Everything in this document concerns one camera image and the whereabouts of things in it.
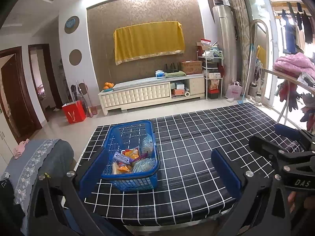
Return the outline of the person's right hand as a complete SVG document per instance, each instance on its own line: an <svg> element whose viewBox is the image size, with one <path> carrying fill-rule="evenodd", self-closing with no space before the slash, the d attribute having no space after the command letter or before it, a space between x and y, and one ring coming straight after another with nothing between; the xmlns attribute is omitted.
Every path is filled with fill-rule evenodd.
<svg viewBox="0 0 315 236"><path fill-rule="evenodd" d="M292 191L288 196L290 219L314 210L314 193Z"/></svg>

